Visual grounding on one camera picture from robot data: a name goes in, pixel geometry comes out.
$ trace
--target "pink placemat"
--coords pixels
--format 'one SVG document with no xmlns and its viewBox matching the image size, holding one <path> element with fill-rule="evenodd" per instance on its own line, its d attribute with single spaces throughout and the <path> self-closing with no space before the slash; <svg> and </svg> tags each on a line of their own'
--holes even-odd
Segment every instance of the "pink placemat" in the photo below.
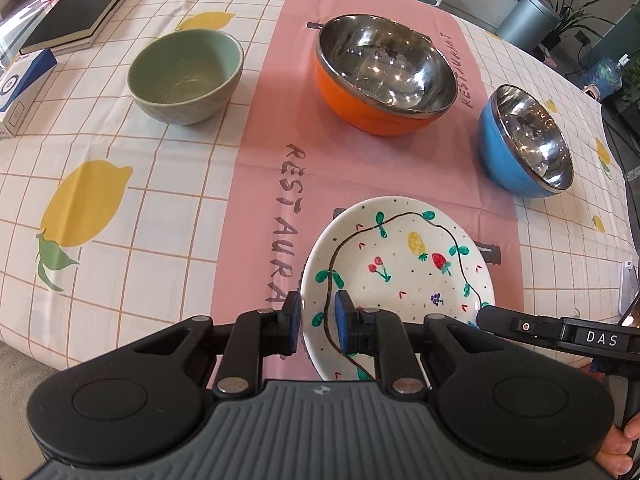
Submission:
<svg viewBox="0 0 640 480">
<path fill-rule="evenodd" d="M 306 24 L 350 13 L 391 18 L 431 37 L 458 77 L 460 94 L 446 115 L 414 134 L 383 138 L 332 113 L 312 70 L 318 32 Z M 502 264 L 490 266 L 496 301 L 523 310 L 513 198 L 484 176 L 476 155 L 486 99 L 465 38 L 446 12 L 413 0 L 286 0 L 236 160 L 216 267 L 214 321 L 279 308 L 286 292 L 298 288 L 334 209 L 383 195 L 429 202 L 474 240 L 500 246 Z M 318 378 L 302 346 L 284 361 L 267 359 L 264 373 Z"/>
</svg>

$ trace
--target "notebook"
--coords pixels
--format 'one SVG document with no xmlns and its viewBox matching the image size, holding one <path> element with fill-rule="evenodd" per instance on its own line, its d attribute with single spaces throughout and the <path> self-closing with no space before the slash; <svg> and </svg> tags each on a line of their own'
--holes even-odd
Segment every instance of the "notebook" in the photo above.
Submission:
<svg viewBox="0 0 640 480">
<path fill-rule="evenodd" d="M 122 0 L 59 0 L 20 49 L 28 54 L 65 43 L 90 40 Z"/>
<path fill-rule="evenodd" d="M 78 50 L 83 50 L 85 48 L 91 47 L 92 44 L 94 44 L 94 41 L 97 41 L 97 39 L 100 37 L 100 34 L 104 29 L 104 26 L 107 23 L 109 23 L 109 20 L 113 17 L 113 15 L 116 13 L 116 10 L 120 8 L 121 4 L 124 1 L 125 0 L 118 0 L 114 4 L 114 6 L 111 7 L 111 10 L 109 11 L 109 13 L 104 17 L 100 25 L 98 25 L 98 27 L 95 29 L 95 32 L 91 36 L 87 38 L 82 38 L 82 40 L 70 41 L 68 43 L 63 43 L 59 46 L 55 46 L 54 48 L 51 49 L 53 54 L 55 56 L 61 56 L 63 54 L 71 54 L 72 52 L 76 52 Z"/>
</svg>

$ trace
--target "painted ceramic plate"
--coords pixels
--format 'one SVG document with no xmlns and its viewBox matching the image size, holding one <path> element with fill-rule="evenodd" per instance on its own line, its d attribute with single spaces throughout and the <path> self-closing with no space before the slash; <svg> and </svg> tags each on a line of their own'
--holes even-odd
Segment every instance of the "painted ceramic plate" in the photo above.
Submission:
<svg viewBox="0 0 640 480">
<path fill-rule="evenodd" d="M 378 306 L 405 322 L 422 323 L 439 312 L 475 326 L 476 312 L 494 304 L 482 255 L 451 218 L 433 206 L 400 196 L 360 202 L 322 232 L 302 276 L 302 329 L 306 347 L 327 381 L 367 379 L 373 358 L 344 356 L 339 348 L 335 291 L 344 288 L 356 307 Z"/>
</svg>

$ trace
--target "bowl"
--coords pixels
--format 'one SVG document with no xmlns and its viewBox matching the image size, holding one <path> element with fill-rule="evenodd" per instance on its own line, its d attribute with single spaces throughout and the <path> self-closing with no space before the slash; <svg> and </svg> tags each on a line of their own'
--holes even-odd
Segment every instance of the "bowl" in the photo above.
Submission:
<svg viewBox="0 0 640 480">
<path fill-rule="evenodd" d="M 479 121 L 480 160 L 491 180 L 518 196 L 560 193 L 574 180 L 562 132 L 549 112 L 521 88 L 502 85 Z"/>
<path fill-rule="evenodd" d="M 333 111 L 352 126 L 396 136 L 430 124 L 454 103 L 458 84 L 426 36 L 368 14 L 322 26 L 316 81 Z"/>
<path fill-rule="evenodd" d="M 236 90 L 244 53 L 219 30 L 179 30 L 136 56 L 127 85 L 138 106 L 169 124 L 193 124 L 223 110 Z"/>
</svg>

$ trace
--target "finger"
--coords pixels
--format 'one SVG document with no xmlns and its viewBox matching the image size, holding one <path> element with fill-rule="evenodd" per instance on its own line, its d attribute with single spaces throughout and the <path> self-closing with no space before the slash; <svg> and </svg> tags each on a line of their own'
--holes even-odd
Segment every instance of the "finger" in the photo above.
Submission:
<svg viewBox="0 0 640 480">
<path fill-rule="evenodd" d="M 630 456 L 604 453 L 602 451 L 596 455 L 596 462 L 615 477 L 629 472 L 634 464 Z"/>
<path fill-rule="evenodd" d="M 640 437 L 640 412 L 636 413 L 625 426 L 625 436 L 629 440 Z"/>
<path fill-rule="evenodd" d="M 631 441 L 618 428 L 612 426 L 600 450 L 604 453 L 624 455 L 631 449 Z"/>
</svg>

